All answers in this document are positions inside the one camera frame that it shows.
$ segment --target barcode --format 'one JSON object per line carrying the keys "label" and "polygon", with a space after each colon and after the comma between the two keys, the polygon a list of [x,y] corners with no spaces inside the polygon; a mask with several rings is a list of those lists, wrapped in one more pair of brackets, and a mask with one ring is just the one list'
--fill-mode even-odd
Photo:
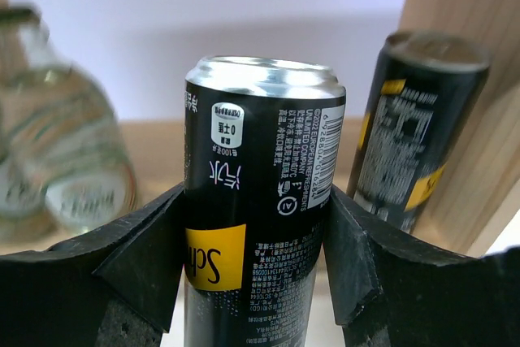
{"label": "barcode", "polygon": [[307,208],[321,204],[331,194],[344,112],[345,105],[322,110]]}

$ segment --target schweppes can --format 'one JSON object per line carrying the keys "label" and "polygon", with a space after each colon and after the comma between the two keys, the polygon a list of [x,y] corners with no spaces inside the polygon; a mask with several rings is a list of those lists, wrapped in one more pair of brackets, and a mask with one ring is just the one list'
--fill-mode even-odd
{"label": "schweppes can", "polygon": [[488,78],[490,56],[446,33],[397,32],[379,52],[347,194],[410,232]]}
{"label": "schweppes can", "polygon": [[303,347],[340,143],[329,67],[202,59],[186,77],[185,347]]}

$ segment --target can body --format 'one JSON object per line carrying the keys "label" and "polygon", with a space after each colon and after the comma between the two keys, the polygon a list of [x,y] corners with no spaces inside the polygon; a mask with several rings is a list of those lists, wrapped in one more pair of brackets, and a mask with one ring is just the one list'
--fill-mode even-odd
{"label": "can body", "polygon": [[345,110],[312,67],[212,58],[187,76],[186,347],[305,343]]}
{"label": "can body", "polygon": [[347,194],[410,232],[443,174],[488,67],[483,50],[457,37],[389,36],[379,53]]}

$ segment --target wooden board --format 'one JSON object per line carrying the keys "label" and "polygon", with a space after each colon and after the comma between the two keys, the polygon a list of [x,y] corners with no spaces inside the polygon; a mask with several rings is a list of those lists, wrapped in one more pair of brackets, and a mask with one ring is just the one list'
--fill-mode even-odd
{"label": "wooden board", "polygon": [[[141,204],[151,201],[184,178],[184,124],[182,122],[140,122],[121,124],[128,152],[136,168]],[[345,121],[340,143],[338,170],[334,183],[346,189],[361,119]],[[22,250],[44,250],[69,235],[58,230],[37,242],[0,245],[0,254]]]}
{"label": "wooden board", "polygon": [[435,227],[449,249],[473,256],[484,254],[520,209],[518,4],[406,0],[401,17],[401,28],[462,35],[494,57],[488,83],[418,225]]}

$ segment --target can lid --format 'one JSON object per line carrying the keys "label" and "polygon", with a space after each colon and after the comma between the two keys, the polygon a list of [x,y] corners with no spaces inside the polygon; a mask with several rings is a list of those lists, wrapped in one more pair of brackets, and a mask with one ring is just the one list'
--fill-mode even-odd
{"label": "can lid", "polygon": [[421,67],[453,73],[487,69],[491,55],[462,37],[435,31],[400,31],[388,36],[388,53]]}
{"label": "can lid", "polygon": [[205,57],[186,80],[210,89],[259,97],[323,99],[345,95],[345,87],[330,67],[259,57]]}
{"label": "can lid", "polygon": [[30,23],[40,23],[40,11],[34,5],[12,3],[0,6],[0,28]]}

